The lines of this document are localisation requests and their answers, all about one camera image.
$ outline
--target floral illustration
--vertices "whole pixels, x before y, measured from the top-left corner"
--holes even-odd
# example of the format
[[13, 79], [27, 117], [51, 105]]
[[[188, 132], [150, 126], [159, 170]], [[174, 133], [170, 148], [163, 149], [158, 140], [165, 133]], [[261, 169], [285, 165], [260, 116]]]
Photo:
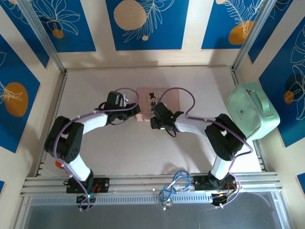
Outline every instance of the floral illustration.
[[[16, 18], [28, 24], [15, 1], [2, 0], [2, 2]], [[54, 37], [63, 38], [65, 31], [78, 35], [79, 31], [74, 22], [77, 22], [81, 15], [67, 10], [66, 0], [31, 0], [30, 4], [45, 30], [52, 33]]]
[[125, 43], [131, 39], [147, 41], [158, 24], [162, 25], [161, 13], [169, 9], [174, 0], [123, 0], [114, 9], [117, 25], [126, 31]]
[[237, 24], [229, 35], [229, 42], [234, 45], [242, 44], [248, 35], [253, 24], [253, 19], [259, 12], [264, 0], [252, 0], [249, 7], [246, 7], [244, 0], [216, 0], [217, 4], [223, 4], [227, 11]]
[[275, 12], [276, 11], [283, 11], [287, 8], [291, 0], [277, 0], [276, 3], [274, 4], [269, 16], [272, 17], [273, 19], [275, 18]]
[[286, 104], [296, 102], [296, 120], [305, 118], [305, 26], [299, 32], [291, 53], [292, 70], [294, 72], [286, 80], [284, 101]]
[[[0, 52], [0, 66], [5, 61], [5, 52]], [[20, 83], [9, 83], [6, 87], [0, 81], [0, 104], [5, 103], [7, 111], [15, 117], [22, 117], [28, 107], [28, 95]]]

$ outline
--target white leaf drawing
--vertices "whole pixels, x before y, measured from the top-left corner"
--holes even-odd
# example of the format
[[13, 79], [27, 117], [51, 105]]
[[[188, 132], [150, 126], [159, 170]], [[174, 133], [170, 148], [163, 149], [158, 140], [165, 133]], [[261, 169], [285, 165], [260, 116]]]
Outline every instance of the white leaf drawing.
[[[28, 24], [18, 5], [9, 2], [8, 0], [1, 0], [5, 6], [11, 11], [12, 15], [20, 19], [25, 24]], [[61, 32], [67, 31], [79, 34], [77, 27], [73, 22], [77, 22], [81, 15], [71, 10], [66, 10], [66, 0], [32, 0], [31, 6], [43, 24], [47, 24], [51, 31], [58, 29]]]
[[0, 52], [0, 66], [3, 64], [5, 60], [6, 53], [5, 52]]
[[130, 41], [133, 38], [137, 40], [143, 36], [149, 37], [154, 29], [158, 29], [158, 24], [162, 25], [161, 12], [169, 9], [175, 0], [171, 0], [168, 6], [165, 7], [165, 2], [168, 0], [142, 0], [139, 4], [143, 7], [146, 13], [146, 21], [140, 28], [136, 30], [125, 31], [123, 36], [127, 37], [124, 43]]
[[257, 3], [254, 3], [252, 0], [248, 8], [244, 5], [244, 0], [226, 0], [224, 2], [230, 17], [234, 18], [235, 23], [243, 29], [244, 38], [250, 30], [249, 22], [259, 12], [263, 2], [264, 0], [258, 0]]
[[284, 99], [287, 104], [296, 102], [296, 120], [301, 121], [305, 119], [305, 25], [295, 40], [290, 61], [294, 64], [295, 82]]
[[275, 12], [277, 10], [280, 10], [280, 11], [283, 11], [285, 10], [289, 3], [290, 3], [291, 0], [285, 0], [284, 2], [283, 1], [276, 1], [276, 3], [274, 4], [269, 16], [274, 19], [275, 18]]
[[6, 89], [0, 81], [0, 104], [2, 104], [5, 100], [9, 101], [10, 99], [16, 99], [18, 101], [22, 101], [22, 98], [20, 98], [21, 95], [22, 92], [14, 93]]

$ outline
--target metal frame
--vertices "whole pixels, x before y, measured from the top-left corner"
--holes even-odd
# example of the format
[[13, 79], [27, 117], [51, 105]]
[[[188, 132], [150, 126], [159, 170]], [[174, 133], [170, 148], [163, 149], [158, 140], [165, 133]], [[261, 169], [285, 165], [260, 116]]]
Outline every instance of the metal frame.
[[232, 65], [233, 72], [237, 72], [239, 70], [241, 63], [248, 55], [248, 52], [250, 51], [255, 39], [257, 38], [257, 35], [261, 31], [276, 1], [277, 0], [264, 0], [264, 3], [254, 20], [253, 26], [251, 27], [248, 36], [242, 44], [242, 47], [239, 50], [238, 55]]
[[[282, 196], [282, 186], [275, 172], [238, 173], [241, 192], [272, 193], [274, 204], [283, 228], [292, 228], [289, 214]], [[99, 194], [96, 204], [157, 204], [157, 195], [164, 185], [172, 182], [173, 175], [148, 176], [109, 176], [109, 192]], [[25, 179], [19, 199], [19, 208], [11, 228], [23, 229], [31, 206], [37, 205], [75, 205], [75, 194], [67, 194], [63, 184], [68, 177], [28, 177]], [[196, 191], [191, 185], [189, 190], [176, 196], [176, 203], [209, 203], [213, 191]]]
[[[50, 132], [52, 124], [54, 123], [54, 121], [56, 119], [56, 115], [57, 115], [57, 112], [58, 112], [58, 109], [59, 109], [59, 105], [60, 105], [60, 101], [61, 101], [61, 97], [62, 97], [64, 87], [66, 85], [66, 81], [67, 81], [67, 74], [65, 73], [63, 78], [62, 78], [62, 81], [61, 81], [60, 89], [59, 89], [59, 92], [58, 92], [58, 95], [57, 95], [57, 98], [56, 98], [56, 101], [55, 101], [54, 109], [51, 113], [51, 118], [50, 118], [50, 121], [49, 121], [48, 128], [46, 130], [45, 137], [47, 137], [47, 134]], [[45, 160], [46, 154], [47, 153], [43, 150], [43, 146], [42, 146], [41, 151], [40, 151], [40, 155], [39, 155], [39, 160], [38, 160], [36, 168], [35, 168], [34, 177], [38, 176], [41, 161]]]
[[53, 60], [57, 69], [64, 73], [65, 68], [57, 54], [57, 51], [49, 38], [47, 32], [45, 31], [43, 25], [41, 24], [38, 16], [36, 15], [33, 7], [31, 6], [28, 0], [17, 0], [18, 7], [22, 14], [24, 15], [25, 19], [28, 21], [30, 27], [34, 31], [35, 35], [37, 36], [38, 40], [42, 44], [43, 48], [49, 55], [49, 57]]
[[[25, 18], [29, 22], [30, 26], [34, 30], [36, 36], [42, 43], [44, 49], [48, 55], [53, 59], [55, 65], [61, 72], [65, 72], [65, 69], [58, 57], [58, 54], [48, 37], [46, 31], [41, 25], [39, 18], [35, 14], [33, 8], [27, 0], [17, 0], [19, 3], [19, 8], [24, 14]], [[265, 0], [262, 9], [258, 13], [254, 26], [252, 26], [249, 35], [246, 37], [244, 44], [242, 45], [233, 65], [231, 68], [231, 73], [235, 85], [239, 83], [239, 78], [236, 75], [236, 72], [240, 68], [240, 65], [244, 58], [247, 56], [248, 51], [250, 50], [253, 42], [255, 41], [258, 33], [260, 32], [265, 20], [267, 19], [272, 7], [274, 6], [276, 0]], [[49, 124], [48, 131], [51, 128], [61, 100], [63, 89], [65, 86], [67, 76], [65, 75], [61, 83], [61, 88], [55, 103], [54, 111], [51, 115], [51, 121]], [[260, 146], [259, 141], [254, 141], [254, 146], [256, 152], [258, 153], [261, 159], [262, 169], [267, 170], [264, 165], [264, 153]], [[36, 166], [35, 176], [37, 176], [40, 163], [45, 157], [46, 153], [42, 150], [40, 159]], [[275, 172], [260, 172], [260, 173], [239, 173], [236, 174], [237, 177], [241, 180], [241, 192], [262, 192], [270, 191], [274, 200], [277, 214], [280, 218], [281, 226], [283, 228], [294, 228], [293, 220], [291, 218], [289, 209], [287, 208], [287, 203], [283, 196], [282, 186], [279, 181], [279, 177]], [[172, 182], [173, 175], [151, 175], [151, 176], [110, 176], [110, 186], [109, 193], [100, 194], [100, 199], [117, 199], [120, 197], [131, 197], [131, 201], [128, 204], [132, 204], [134, 201], [139, 201], [138, 197], [143, 195], [147, 196], [156, 196], [156, 190], [159, 191], [163, 188], [164, 185], [170, 184]], [[50, 197], [53, 200], [60, 199], [74, 199], [75, 194], [67, 194], [66, 187], [63, 185], [63, 182], [67, 180], [68, 177], [28, 177], [25, 179], [23, 188], [21, 190], [20, 198], [18, 201], [18, 206], [14, 215], [14, 220], [11, 223], [10, 229], [23, 229], [26, 223], [26, 219], [30, 210], [30, 207], [39, 203], [47, 204], [45, 201], [40, 200], [50, 200]], [[195, 192], [194, 186], [191, 185], [186, 192], [182, 192], [179, 195], [192, 197], [193, 195], [204, 196], [211, 194], [211, 191], [200, 191]], [[64, 202], [66, 204], [75, 204], [75, 202]]]

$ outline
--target beige circle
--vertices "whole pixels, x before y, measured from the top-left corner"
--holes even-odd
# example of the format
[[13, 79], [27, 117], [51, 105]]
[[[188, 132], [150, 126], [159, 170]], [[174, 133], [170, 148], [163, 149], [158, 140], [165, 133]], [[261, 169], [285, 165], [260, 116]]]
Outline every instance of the beige circle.
[[142, 40], [143, 41], [147, 41], [148, 40], [148, 36], [142, 36]]
[[124, 0], [114, 9], [114, 20], [123, 30], [136, 30], [146, 22], [144, 8], [135, 0]]
[[224, 4], [226, 1], [227, 0], [216, 0], [216, 3], [220, 5], [220, 4]]
[[17, 5], [17, 2], [16, 2], [16, 0], [8, 0], [10, 3], [13, 3], [13, 4], [15, 4], [15, 5]]

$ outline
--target wire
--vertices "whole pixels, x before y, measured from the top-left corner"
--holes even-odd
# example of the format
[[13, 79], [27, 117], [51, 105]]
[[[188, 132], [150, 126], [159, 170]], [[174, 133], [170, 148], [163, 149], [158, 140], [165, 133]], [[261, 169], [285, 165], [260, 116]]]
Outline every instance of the wire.
[[185, 117], [186, 117], [187, 119], [193, 119], [193, 120], [204, 121], [204, 122], [206, 122], [206, 123], [207, 123], [207, 122], [209, 122], [209, 123], [214, 123], [214, 124], [220, 126], [221, 128], [223, 128], [224, 130], [226, 130], [228, 133], [232, 134], [234, 137], [236, 137], [239, 141], [241, 141], [244, 145], [246, 145], [246, 146], [249, 148], [249, 151], [248, 151], [248, 152], [245, 152], [245, 153], [241, 153], [241, 154], [236, 155], [236, 156], [233, 158], [232, 163], [231, 163], [231, 165], [230, 165], [230, 167], [229, 167], [229, 169], [228, 169], [228, 170], [229, 170], [229, 174], [232, 175], [232, 176], [238, 181], [238, 190], [237, 190], [236, 195], [235, 195], [230, 201], [228, 201], [227, 203], [225, 203], [225, 204], [223, 204], [223, 205], [221, 206], [221, 207], [223, 207], [223, 206], [225, 206], [225, 205], [231, 203], [234, 199], [236, 199], [236, 197], [239, 195], [239, 192], [240, 192], [240, 189], [241, 189], [240, 180], [237, 178], [237, 176], [235, 176], [233, 173], [230, 172], [231, 168], [233, 167], [233, 165], [234, 165], [234, 163], [235, 163], [235, 161], [236, 161], [237, 158], [239, 158], [240, 156], [244, 156], [244, 155], [247, 155], [247, 154], [252, 153], [252, 152], [253, 152], [253, 149], [252, 149], [252, 147], [251, 147], [243, 138], [241, 138], [238, 134], [236, 134], [235, 132], [233, 132], [231, 129], [229, 129], [228, 127], [224, 126], [223, 124], [221, 124], [221, 123], [219, 123], [219, 122], [216, 122], [216, 121], [213, 121], [213, 120], [209, 120], [209, 119], [204, 119], [204, 118], [199, 118], [199, 117], [191, 117], [191, 116], [188, 116], [188, 113], [189, 113], [189, 112], [193, 109], [193, 107], [195, 106], [196, 101], [195, 101], [194, 95], [193, 95], [190, 91], [188, 91], [188, 90], [186, 90], [186, 89], [184, 89], [184, 88], [181, 88], [181, 87], [173, 87], [173, 88], [167, 89], [167, 90], [166, 90], [165, 92], [163, 92], [163, 94], [161, 95], [161, 97], [160, 97], [158, 103], [161, 101], [161, 99], [163, 98], [163, 96], [165, 95], [165, 93], [167, 93], [168, 91], [173, 90], [173, 89], [180, 89], [180, 90], [186, 91], [188, 94], [191, 95], [191, 97], [192, 97], [192, 99], [193, 99], [193, 105], [192, 105], [192, 106], [186, 111], [186, 113], [185, 113]]
[[190, 91], [186, 90], [185, 88], [181, 88], [181, 87], [172, 87], [172, 88], [167, 89], [167, 90], [166, 90], [165, 92], [163, 92], [163, 94], [161, 95], [159, 101], [157, 102], [157, 105], [160, 103], [160, 101], [161, 101], [161, 99], [163, 98], [163, 96], [164, 96], [168, 91], [173, 90], [173, 89], [180, 89], [180, 90], [183, 90], [183, 91], [187, 92], [188, 94], [190, 94], [190, 96], [192, 97], [192, 99], [193, 99], [193, 105], [190, 107], [190, 109], [188, 109], [188, 110], [185, 112], [185, 117], [187, 117], [188, 113], [189, 113], [189, 112], [193, 109], [193, 107], [195, 106], [196, 101], [195, 101], [195, 97], [193, 96], [193, 94], [192, 94]]
[[[79, 116], [79, 117], [77, 117], [77, 118], [74, 118], [74, 119], [70, 120], [70, 121], [60, 130], [60, 132], [58, 133], [58, 135], [57, 135], [57, 137], [56, 137], [56, 139], [55, 139], [54, 147], [53, 147], [53, 156], [54, 156], [54, 158], [55, 158], [58, 162], [60, 162], [60, 163], [62, 163], [62, 164], [65, 163], [64, 161], [60, 160], [60, 159], [57, 157], [57, 152], [56, 152], [56, 150], [57, 150], [57, 145], [58, 145], [59, 139], [60, 139], [62, 133], [63, 133], [63, 132], [68, 128], [68, 126], [70, 126], [73, 122], [78, 121], [78, 120], [81, 120], [81, 119], [86, 118], [86, 117], [89, 117], [89, 116], [93, 116], [93, 115], [97, 115], [97, 114], [105, 113], [105, 112], [129, 111], [129, 110], [134, 109], [134, 108], [138, 105], [138, 102], [139, 102], [139, 94], [138, 94], [135, 90], [133, 90], [133, 89], [131, 89], [131, 88], [128, 88], [128, 87], [119, 88], [119, 89], [117, 89], [116, 91], [123, 90], [123, 89], [131, 90], [131, 91], [135, 92], [137, 100], [136, 100], [136, 103], [135, 103], [132, 107], [126, 108], [126, 109], [95, 111], [95, 112], [92, 112], [92, 113], [84, 114], [84, 115], [82, 115], [82, 116]], [[89, 199], [89, 195], [88, 195], [88, 192], [87, 192], [86, 188], [85, 188], [84, 185], [81, 183], [81, 181], [73, 174], [73, 172], [72, 172], [70, 169], [68, 169], [66, 166], [64, 166], [64, 169], [70, 174], [70, 176], [71, 176], [72, 178], [74, 178], [74, 179], [76, 180], [76, 182], [80, 185], [80, 187], [83, 189], [83, 191], [84, 191], [84, 193], [85, 193], [85, 195], [86, 195], [86, 199], [84, 199], [84, 200], [81, 201], [81, 203], [80, 203], [80, 211], [82, 211], [81, 205], [82, 205], [85, 201], [87, 201], [87, 203], [88, 203], [88, 206], [87, 206], [87, 208], [86, 208], [85, 210], [88, 211], [89, 208], [90, 208], [90, 199]]]
[[103, 102], [99, 105], [99, 108], [101, 109], [103, 105], [105, 105], [106, 102]]
[[[178, 179], [181, 179], [181, 178], [186, 179], [187, 185], [185, 187], [183, 187], [182, 189], [177, 190], [177, 189], [175, 189], [174, 184], [176, 183], [176, 181]], [[177, 172], [173, 177], [172, 183], [170, 185], [165, 185], [163, 187], [163, 189], [160, 191], [159, 201], [161, 203], [166, 203], [171, 200], [172, 196], [176, 195], [177, 193], [179, 193], [181, 191], [187, 190], [191, 185], [190, 178], [191, 178], [190, 174], [185, 170], [181, 170], [181, 171]]]
[[237, 189], [236, 185], [231, 183], [231, 182], [227, 182], [227, 184], [232, 185], [235, 189]]
[[230, 184], [229, 182], [227, 182], [227, 186], [228, 186], [228, 193], [230, 192]]
[[111, 125], [120, 125], [120, 124], [123, 124], [125, 122], [125, 120], [123, 122], [120, 122], [120, 123], [110, 123]]
[[176, 131], [173, 131], [173, 133], [174, 133], [175, 135], [172, 135], [171, 132], [169, 132], [168, 130], [166, 130], [166, 132], [167, 132], [170, 136], [172, 136], [172, 137], [177, 137]]

